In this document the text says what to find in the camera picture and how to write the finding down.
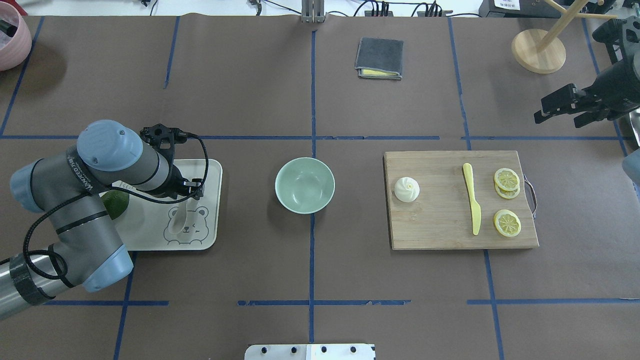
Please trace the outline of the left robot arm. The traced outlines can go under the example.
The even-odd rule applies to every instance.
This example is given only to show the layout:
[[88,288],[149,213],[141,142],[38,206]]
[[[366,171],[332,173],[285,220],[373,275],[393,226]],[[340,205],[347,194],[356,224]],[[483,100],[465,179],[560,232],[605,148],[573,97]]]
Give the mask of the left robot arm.
[[16,171],[10,191],[39,214],[22,249],[1,262],[1,319],[82,286],[97,292],[130,275],[130,253],[101,198],[118,191],[170,205],[201,196],[174,165],[175,146],[200,137],[157,124],[140,132],[114,120],[90,123],[66,151]]

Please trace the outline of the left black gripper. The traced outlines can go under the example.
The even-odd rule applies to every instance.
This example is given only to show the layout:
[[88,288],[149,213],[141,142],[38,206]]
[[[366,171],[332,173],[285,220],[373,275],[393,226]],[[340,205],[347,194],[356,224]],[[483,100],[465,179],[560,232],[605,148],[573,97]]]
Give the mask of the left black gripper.
[[142,141],[153,148],[158,155],[157,170],[149,181],[144,183],[151,189],[140,189],[140,191],[153,196],[154,198],[170,198],[175,201],[179,196],[186,199],[199,200],[204,195],[206,176],[189,180],[183,177],[182,173],[174,165],[177,144],[184,144],[189,139],[195,139],[201,145],[202,151],[206,152],[206,146],[198,135],[183,131],[177,127],[167,127],[156,124],[151,127],[144,127],[139,132]]

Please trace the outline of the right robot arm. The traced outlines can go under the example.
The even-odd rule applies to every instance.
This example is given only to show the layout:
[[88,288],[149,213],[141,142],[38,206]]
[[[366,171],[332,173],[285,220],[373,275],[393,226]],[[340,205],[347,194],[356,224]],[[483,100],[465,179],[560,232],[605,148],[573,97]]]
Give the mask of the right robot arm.
[[551,117],[576,114],[574,127],[616,121],[639,109],[640,105],[640,23],[638,16],[610,19],[592,32],[597,43],[605,44],[611,65],[602,70],[592,85],[577,89],[573,83],[544,96],[535,112],[537,125]]

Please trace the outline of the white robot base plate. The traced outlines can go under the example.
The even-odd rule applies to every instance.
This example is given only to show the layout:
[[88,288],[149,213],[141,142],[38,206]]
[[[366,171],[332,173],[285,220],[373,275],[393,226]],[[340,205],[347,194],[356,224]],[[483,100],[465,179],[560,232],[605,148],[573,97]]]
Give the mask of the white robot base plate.
[[374,344],[308,343],[253,344],[244,354],[245,360],[375,360]]

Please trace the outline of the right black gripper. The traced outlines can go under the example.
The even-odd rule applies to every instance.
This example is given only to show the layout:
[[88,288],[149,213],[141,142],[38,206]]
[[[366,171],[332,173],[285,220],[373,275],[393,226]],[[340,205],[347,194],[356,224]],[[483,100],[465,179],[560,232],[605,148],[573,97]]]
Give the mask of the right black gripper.
[[608,108],[601,96],[594,94],[590,88],[577,89],[575,84],[570,83],[541,99],[541,110],[534,113],[534,121],[540,125],[554,116],[576,113],[579,113],[573,119],[576,129],[608,118]]

